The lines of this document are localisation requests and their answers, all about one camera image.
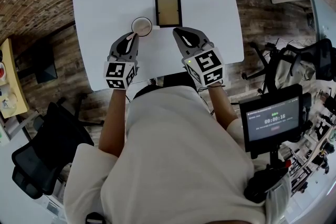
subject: wooden floor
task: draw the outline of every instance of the wooden floor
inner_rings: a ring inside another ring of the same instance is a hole
[[[274,5],[270,0],[236,1],[242,26],[245,60],[226,66],[228,78],[225,82],[225,90],[232,101],[256,95],[264,79],[259,77],[245,81],[241,78],[242,72],[251,74],[262,68],[256,53],[249,47],[249,42],[254,41],[262,48],[266,42],[275,43],[278,38],[280,38],[279,47],[284,47],[291,40],[294,40],[291,42],[293,45],[310,45],[315,41],[315,32],[308,26],[307,14],[302,7],[286,3]],[[80,119],[91,122],[104,120],[111,90],[98,92],[91,90],[80,54],[76,27],[67,28],[53,36],[49,42],[54,50],[58,79],[42,84],[37,84],[35,75],[21,79],[23,92],[30,108],[45,114],[50,102],[56,102],[61,97],[65,97],[74,105],[80,93],[87,93],[88,98],[83,101]],[[18,62],[20,68],[25,64],[24,60]],[[132,99],[145,85],[146,82],[132,86],[133,88],[127,93],[129,98]],[[314,89],[311,89],[313,85],[312,81],[306,82],[305,90],[313,91]],[[202,96],[212,108],[206,91]],[[22,117],[25,118],[30,113],[31,111],[23,114]],[[32,124],[28,125],[27,129],[32,137],[36,134]],[[101,128],[90,127],[87,130],[97,144]]]

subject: person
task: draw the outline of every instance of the person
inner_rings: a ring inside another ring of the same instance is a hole
[[[64,194],[68,223],[85,223],[92,212],[113,224],[277,223],[290,198],[289,176],[270,206],[245,198],[269,154],[250,158],[222,85],[208,91],[216,119],[186,72],[165,76],[163,87],[136,94],[125,127],[126,91],[114,90],[98,148],[77,148]]]

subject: black pants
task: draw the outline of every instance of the black pants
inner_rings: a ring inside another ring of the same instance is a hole
[[[151,92],[157,89],[173,87],[173,86],[189,86],[189,87],[192,87],[195,91],[197,91],[196,85],[192,77],[188,74],[188,72],[182,72],[182,73],[176,73],[176,74],[164,76],[163,87],[158,86],[158,85],[148,85],[142,90],[140,90],[135,95],[134,98],[137,98],[145,93],[148,93],[148,92]]]

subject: black frame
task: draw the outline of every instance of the black frame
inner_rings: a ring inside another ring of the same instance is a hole
[[[182,9],[181,9],[181,0],[177,0],[178,11],[179,11],[179,24],[177,25],[160,25],[159,22],[159,8],[158,8],[158,0],[155,0],[155,16],[156,16],[156,25],[160,27],[182,27]]]
[[[297,128],[256,141],[249,140],[247,116],[246,116],[247,112],[251,112],[257,109],[262,109],[271,105],[282,103],[295,97],[299,98],[299,126]],[[242,100],[239,102],[239,107],[242,115],[241,120],[243,122],[246,152],[251,152],[251,154],[262,154],[270,152],[275,148],[277,148],[277,146],[280,145],[282,142],[287,141],[293,135],[297,135],[298,133],[301,132],[301,126],[303,124],[303,118],[302,118],[303,104],[302,104],[302,86],[299,84],[294,84],[289,87],[279,89],[276,92],[266,93],[250,99]]]

